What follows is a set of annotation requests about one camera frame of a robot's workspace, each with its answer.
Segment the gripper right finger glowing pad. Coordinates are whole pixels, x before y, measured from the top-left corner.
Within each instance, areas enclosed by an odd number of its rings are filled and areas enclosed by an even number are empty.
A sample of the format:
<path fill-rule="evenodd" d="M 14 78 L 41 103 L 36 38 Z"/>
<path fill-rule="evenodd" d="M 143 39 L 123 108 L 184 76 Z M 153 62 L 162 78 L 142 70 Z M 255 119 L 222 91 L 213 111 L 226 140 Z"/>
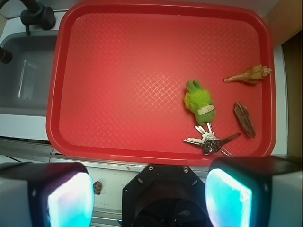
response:
<path fill-rule="evenodd" d="M 205 201 L 215 227 L 301 227 L 302 159 L 217 158 L 209 167 Z"/>

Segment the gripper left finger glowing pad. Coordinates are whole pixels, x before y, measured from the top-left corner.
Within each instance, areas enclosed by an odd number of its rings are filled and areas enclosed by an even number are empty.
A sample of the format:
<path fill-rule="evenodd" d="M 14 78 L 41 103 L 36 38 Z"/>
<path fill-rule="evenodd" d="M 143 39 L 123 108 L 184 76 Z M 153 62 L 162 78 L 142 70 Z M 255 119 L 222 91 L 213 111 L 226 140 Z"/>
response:
<path fill-rule="evenodd" d="M 2 227 L 88 227 L 93 180 L 79 162 L 0 165 Z"/>

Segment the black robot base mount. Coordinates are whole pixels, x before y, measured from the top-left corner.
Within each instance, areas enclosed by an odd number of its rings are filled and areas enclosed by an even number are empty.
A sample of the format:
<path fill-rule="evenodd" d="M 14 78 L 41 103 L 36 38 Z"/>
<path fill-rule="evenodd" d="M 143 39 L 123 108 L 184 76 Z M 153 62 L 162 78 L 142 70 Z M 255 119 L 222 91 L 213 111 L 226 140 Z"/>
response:
<path fill-rule="evenodd" d="M 147 165 L 122 190 L 124 227 L 211 227 L 205 183 L 188 166 Z"/>

